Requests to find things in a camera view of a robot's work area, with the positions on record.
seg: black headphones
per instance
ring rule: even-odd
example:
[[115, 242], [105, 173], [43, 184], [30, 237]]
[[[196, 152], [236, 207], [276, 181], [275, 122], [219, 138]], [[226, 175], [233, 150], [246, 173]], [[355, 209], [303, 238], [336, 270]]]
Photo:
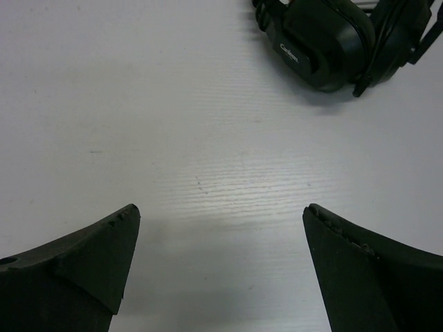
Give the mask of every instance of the black headphones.
[[253, 0], [255, 18], [276, 51], [303, 80], [323, 92], [355, 84], [354, 97], [415, 64], [443, 31], [422, 39], [434, 0], [380, 0], [373, 10], [350, 0]]

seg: black plastic part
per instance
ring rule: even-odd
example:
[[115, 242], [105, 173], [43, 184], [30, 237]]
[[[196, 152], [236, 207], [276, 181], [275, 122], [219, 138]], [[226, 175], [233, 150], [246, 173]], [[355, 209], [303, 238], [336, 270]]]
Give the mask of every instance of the black plastic part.
[[408, 62], [430, 18], [427, 0], [380, 0], [370, 16], [377, 35], [372, 61], [356, 83], [354, 97], [389, 80]]
[[135, 205], [0, 260], [1, 332], [106, 332], [118, 313], [138, 236]]
[[434, 44], [435, 40], [443, 32], [443, 3], [440, 5], [440, 9], [437, 13], [437, 21], [434, 23], [432, 28], [428, 31], [426, 36], [420, 42], [420, 45], [415, 49], [415, 52], [411, 55], [408, 60], [410, 64], [416, 64], [427, 52], [427, 50]]
[[443, 257], [315, 204], [303, 223], [333, 332], [443, 331]]
[[315, 89], [339, 90], [367, 65], [375, 34], [349, 0], [253, 1], [257, 21], [285, 63]]

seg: white surface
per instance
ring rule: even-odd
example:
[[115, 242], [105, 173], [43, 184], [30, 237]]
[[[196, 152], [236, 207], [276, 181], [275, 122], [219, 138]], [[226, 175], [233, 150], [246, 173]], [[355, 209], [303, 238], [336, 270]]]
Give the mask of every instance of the white surface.
[[311, 202], [443, 255], [442, 52], [307, 89], [249, 0], [2, 1], [0, 253], [135, 203], [117, 331], [328, 331]]

